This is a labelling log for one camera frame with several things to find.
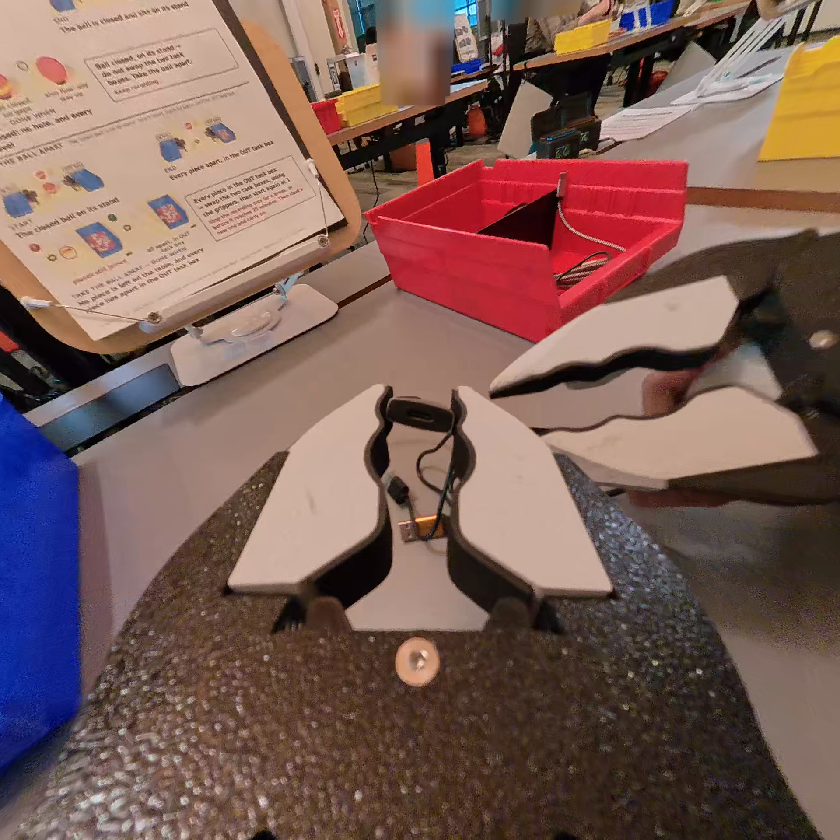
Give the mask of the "black electronic device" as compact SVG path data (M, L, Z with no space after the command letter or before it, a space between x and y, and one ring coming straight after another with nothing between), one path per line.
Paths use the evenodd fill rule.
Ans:
M539 160L572 160L596 152L602 121L594 112L592 94L564 96L531 117L530 153Z

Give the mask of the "grey usb hub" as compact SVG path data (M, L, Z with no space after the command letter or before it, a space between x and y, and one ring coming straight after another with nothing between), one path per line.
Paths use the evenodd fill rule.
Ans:
M387 403L385 416L391 424L434 434L447 434L454 424L454 415L450 408L413 396L392 397Z

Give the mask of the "white papers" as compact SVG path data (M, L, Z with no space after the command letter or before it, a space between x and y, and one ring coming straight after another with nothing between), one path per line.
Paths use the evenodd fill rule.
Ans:
M602 121L601 138L616 143L641 140L697 108L696 104L626 108Z

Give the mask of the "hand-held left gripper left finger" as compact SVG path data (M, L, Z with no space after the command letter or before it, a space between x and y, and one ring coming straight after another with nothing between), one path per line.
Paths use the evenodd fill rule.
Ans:
M227 579L232 593L331 597L349 608L392 567L382 478L390 465L389 385L373 385L315 423L280 472Z

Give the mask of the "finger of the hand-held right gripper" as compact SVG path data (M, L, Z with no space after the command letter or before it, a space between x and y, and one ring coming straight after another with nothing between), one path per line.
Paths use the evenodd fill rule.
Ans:
M594 481L629 490L665 490L677 480L812 459L817 446L802 420L737 386L694 396L672 413L615 416L542 436Z
M591 384L632 369L698 368L718 351L740 309L724 276L609 302L566 323L491 383L491 399Z

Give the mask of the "metal stand base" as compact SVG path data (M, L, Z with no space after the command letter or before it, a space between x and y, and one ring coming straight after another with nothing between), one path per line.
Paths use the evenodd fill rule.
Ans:
M215 380L333 319L338 305L295 275L270 293L202 326L190 325L171 346L184 387Z

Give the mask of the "yellow plastic bin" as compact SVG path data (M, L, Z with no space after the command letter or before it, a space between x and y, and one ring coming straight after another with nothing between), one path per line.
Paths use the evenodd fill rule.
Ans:
M399 106L382 99L382 85L375 83L341 93L335 101L341 127L353 128L385 115L398 112Z
M554 53L557 56L566 56L603 46L610 37L612 26L612 20L608 18L559 32L554 37Z
M839 37L796 47L759 161L827 160L839 156Z

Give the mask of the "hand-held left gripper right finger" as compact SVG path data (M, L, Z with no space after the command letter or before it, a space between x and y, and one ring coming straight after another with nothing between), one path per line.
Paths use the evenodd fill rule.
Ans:
M485 613L538 615L548 599L604 601L614 586L551 449L469 386L452 392L448 575Z

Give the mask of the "blue plastic bin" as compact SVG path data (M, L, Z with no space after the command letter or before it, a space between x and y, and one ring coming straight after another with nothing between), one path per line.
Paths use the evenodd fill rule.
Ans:
M79 470L1 402L1 769L81 703Z
M665 25L673 17L677 1L626 1L620 3L617 28L623 34Z

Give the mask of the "white document stand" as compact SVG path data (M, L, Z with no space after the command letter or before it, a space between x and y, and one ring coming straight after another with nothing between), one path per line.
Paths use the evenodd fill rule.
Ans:
M779 83L785 73L782 58L772 54L758 62L753 56L782 30L788 17L786 14L772 19L760 18L694 90L670 105L697 108L704 104L740 101Z

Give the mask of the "white panel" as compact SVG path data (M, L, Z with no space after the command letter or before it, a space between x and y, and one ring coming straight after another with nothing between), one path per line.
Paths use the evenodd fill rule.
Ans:
M550 93L523 81L512 101L501 132L498 151L508 159L527 158L532 152L531 120L547 110L553 101Z

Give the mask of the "black bin divider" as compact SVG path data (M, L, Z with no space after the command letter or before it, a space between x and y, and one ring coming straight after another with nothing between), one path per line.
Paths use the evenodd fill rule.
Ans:
M556 190L515 206L496 222L481 228L477 233L494 238L542 245L551 249L554 229L558 219L559 199Z

